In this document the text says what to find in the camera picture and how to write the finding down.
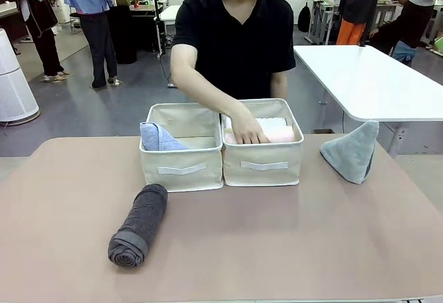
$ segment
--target short sleeve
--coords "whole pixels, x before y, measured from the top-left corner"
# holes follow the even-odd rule
[[[293,56],[293,11],[291,6],[286,4],[288,9],[282,14],[284,18],[279,25],[281,31],[275,46],[276,53],[271,67],[272,73],[288,71],[296,66],[296,59]]]
[[[175,19],[175,36],[173,45],[185,44],[198,49],[199,47],[199,19],[201,14],[185,1],[180,7]]]

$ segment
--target rolled gray towel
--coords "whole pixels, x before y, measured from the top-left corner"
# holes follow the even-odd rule
[[[134,199],[123,226],[109,242],[108,258],[117,266],[143,263],[166,211],[168,191],[159,184],[146,185]]]

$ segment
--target beige fabric bin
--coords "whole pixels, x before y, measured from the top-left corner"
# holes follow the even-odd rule
[[[140,141],[147,184],[168,192],[219,189],[222,181],[222,130],[219,114],[199,104],[156,104],[147,122],[161,125],[189,147],[181,151],[146,151]]]
[[[297,185],[303,134],[283,99],[242,100],[256,118],[284,118],[296,134],[294,143],[232,145],[225,140],[226,116],[221,121],[224,180],[231,186]]]

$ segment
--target hand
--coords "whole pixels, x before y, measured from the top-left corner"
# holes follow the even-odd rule
[[[232,116],[231,120],[235,139],[238,144],[269,143],[260,124],[246,106],[243,106],[241,110]]]
[[[369,34],[369,38],[374,37],[378,32],[379,32],[379,29],[376,28],[375,30],[373,30],[373,31]]]

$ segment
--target white handle strap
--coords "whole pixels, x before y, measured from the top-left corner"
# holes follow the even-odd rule
[[[169,168],[169,167],[158,168],[159,174],[165,174],[165,175],[189,175],[203,169],[206,169],[206,163],[200,163],[199,165],[188,168]]]
[[[264,171],[270,169],[288,169],[289,163],[248,163],[247,161],[240,161],[240,167]]]

